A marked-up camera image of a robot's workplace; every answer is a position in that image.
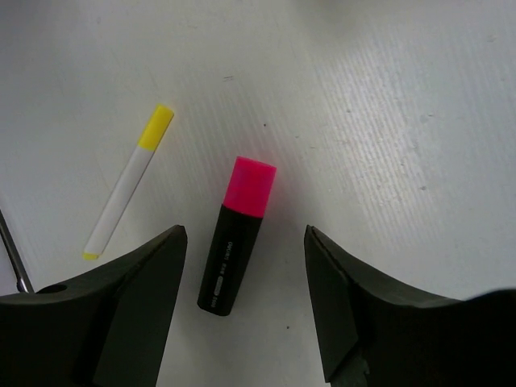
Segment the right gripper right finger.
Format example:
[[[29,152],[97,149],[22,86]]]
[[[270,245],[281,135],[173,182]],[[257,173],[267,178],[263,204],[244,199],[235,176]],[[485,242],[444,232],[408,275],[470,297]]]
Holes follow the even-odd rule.
[[[316,227],[306,274],[325,381],[332,386],[512,386],[515,292],[461,301],[407,285]]]

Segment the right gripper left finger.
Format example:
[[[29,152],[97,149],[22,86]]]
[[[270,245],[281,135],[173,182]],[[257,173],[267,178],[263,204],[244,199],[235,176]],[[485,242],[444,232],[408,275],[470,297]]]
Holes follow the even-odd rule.
[[[156,385],[186,248],[185,228],[171,227],[87,273],[3,296],[2,385]]]

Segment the white pen yellow cap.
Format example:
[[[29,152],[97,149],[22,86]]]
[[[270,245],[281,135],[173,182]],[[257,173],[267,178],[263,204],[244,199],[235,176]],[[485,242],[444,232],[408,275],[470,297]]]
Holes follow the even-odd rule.
[[[173,117],[168,107],[156,106],[85,244],[84,260],[96,260],[105,251]]]

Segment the pink cap black highlighter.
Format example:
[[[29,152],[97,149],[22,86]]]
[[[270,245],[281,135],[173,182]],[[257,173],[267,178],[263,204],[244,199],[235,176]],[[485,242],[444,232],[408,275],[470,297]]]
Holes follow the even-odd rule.
[[[218,213],[198,306],[228,316],[252,255],[267,209],[277,168],[257,160],[235,159]]]

